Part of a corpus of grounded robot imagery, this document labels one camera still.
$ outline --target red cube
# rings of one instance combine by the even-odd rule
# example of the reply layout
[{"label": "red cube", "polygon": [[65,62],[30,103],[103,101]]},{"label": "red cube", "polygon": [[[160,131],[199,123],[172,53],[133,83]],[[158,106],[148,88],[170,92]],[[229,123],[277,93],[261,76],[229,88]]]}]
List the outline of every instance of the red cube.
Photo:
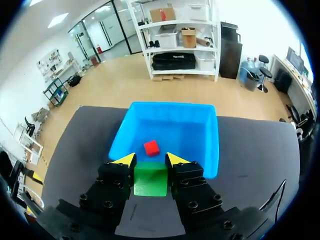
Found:
[{"label": "red cube", "polygon": [[158,147],[156,140],[149,141],[143,145],[144,145],[145,153],[149,157],[154,157],[154,156],[160,154],[160,150],[159,150],[159,147]]}]

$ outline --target ceiling light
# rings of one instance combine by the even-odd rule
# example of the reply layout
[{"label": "ceiling light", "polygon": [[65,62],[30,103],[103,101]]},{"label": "ceiling light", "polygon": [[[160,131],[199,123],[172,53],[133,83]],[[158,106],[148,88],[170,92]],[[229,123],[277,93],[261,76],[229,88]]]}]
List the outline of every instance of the ceiling light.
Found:
[{"label": "ceiling light", "polygon": [[97,10],[95,10],[95,12],[100,13],[105,10],[109,10],[110,8],[111,8],[111,6],[102,6],[102,7],[98,8]]},{"label": "ceiling light", "polygon": [[64,14],[61,14],[59,16],[56,16],[52,19],[52,21],[50,22],[49,26],[48,26],[48,29],[57,25],[57,24],[60,24],[65,18],[66,16],[68,15],[69,13],[64,13]]},{"label": "ceiling light", "polygon": [[37,4],[37,3],[40,3],[41,1],[42,1],[42,0],[32,0],[32,1],[30,2],[29,7],[31,7],[31,6],[33,6],[33,5]]}]

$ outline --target gray mat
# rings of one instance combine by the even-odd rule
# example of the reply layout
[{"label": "gray mat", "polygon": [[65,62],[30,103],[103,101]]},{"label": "gray mat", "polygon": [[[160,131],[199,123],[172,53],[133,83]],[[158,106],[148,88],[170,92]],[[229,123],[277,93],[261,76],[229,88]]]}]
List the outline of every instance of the gray mat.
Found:
[{"label": "gray mat", "polygon": [[[61,136],[45,177],[46,206],[64,199],[79,206],[108,156],[127,109],[80,107]],[[283,122],[218,117],[218,176],[209,180],[223,198],[222,208],[260,207],[287,179],[280,214],[298,190],[299,147],[292,126]],[[274,219],[276,206],[268,215]],[[184,234],[178,210],[167,197],[131,194],[116,234],[131,237],[168,237]]]}]

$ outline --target computer monitor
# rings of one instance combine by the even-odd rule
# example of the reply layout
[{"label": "computer monitor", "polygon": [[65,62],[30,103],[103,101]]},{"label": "computer monitor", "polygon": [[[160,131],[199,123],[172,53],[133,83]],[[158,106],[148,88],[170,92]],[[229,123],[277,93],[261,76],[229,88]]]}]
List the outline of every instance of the computer monitor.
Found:
[{"label": "computer monitor", "polygon": [[286,59],[294,66],[294,68],[302,75],[305,62],[303,59],[289,47]]}]

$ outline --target bulletin board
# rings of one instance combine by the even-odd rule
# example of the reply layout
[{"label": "bulletin board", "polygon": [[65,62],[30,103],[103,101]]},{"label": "bulletin board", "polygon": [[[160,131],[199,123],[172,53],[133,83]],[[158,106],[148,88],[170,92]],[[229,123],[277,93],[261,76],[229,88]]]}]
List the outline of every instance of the bulletin board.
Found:
[{"label": "bulletin board", "polygon": [[45,81],[56,77],[58,66],[62,63],[62,57],[58,49],[54,49],[36,63],[36,66],[44,76]]}]

